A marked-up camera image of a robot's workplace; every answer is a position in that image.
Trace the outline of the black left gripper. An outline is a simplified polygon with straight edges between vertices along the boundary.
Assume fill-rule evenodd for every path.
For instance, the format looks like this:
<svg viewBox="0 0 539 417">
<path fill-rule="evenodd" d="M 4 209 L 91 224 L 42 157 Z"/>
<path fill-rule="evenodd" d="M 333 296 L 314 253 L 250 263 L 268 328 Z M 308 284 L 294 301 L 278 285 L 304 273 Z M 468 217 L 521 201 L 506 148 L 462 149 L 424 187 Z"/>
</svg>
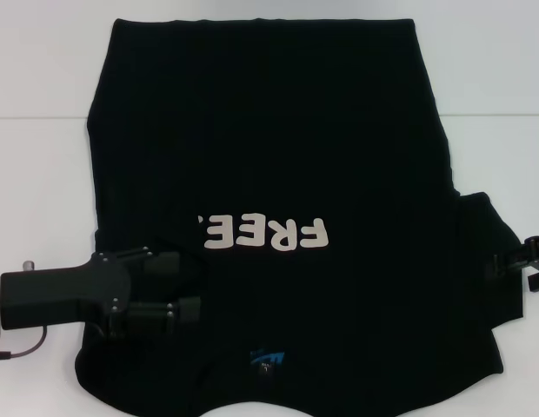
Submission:
<svg viewBox="0 0 539 417">
<path fill-rule="evenodd" d="M 178 252 L 149 247 L 118 251 L 116 261 L 91 257 L 73 268 L 4 273 L 0 278 L 0 318 L 4 330 L 72 322 L 106 329 L 107 337 L 174 334 L 200 319 L 201 298 L 172 302 L 130 302 L 130 275 L 177 275 Z"/>
</svg>

